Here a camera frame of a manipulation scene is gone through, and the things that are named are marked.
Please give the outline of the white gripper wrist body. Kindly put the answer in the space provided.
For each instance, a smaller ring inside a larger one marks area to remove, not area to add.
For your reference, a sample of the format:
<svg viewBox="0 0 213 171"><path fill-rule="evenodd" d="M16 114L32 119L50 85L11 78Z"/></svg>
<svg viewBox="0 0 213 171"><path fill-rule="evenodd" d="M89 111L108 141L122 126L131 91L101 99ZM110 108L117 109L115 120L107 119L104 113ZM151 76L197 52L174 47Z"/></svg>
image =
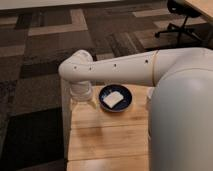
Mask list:
<svg viewBox="0 0 213 171"><path fill-rule="evenodd" d="M92 108L96 108L96 101L93 99L93 86L90 81L71 83L69 94L71 110L74 110L79 103L87 103Z"/></svg>

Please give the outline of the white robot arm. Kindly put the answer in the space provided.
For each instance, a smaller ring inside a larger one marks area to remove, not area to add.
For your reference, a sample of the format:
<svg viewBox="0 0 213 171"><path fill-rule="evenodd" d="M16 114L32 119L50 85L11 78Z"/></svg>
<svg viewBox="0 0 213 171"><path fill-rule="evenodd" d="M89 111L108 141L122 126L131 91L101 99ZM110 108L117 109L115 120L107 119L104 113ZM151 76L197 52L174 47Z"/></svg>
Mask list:
<svg viewBox="0 0 213 171"><path fill-rule="evenodd" d="M213 171L213 50L161 49L100 61L78 50L58 72L83 101L93 81L152 87L150 171Z"/></svg>

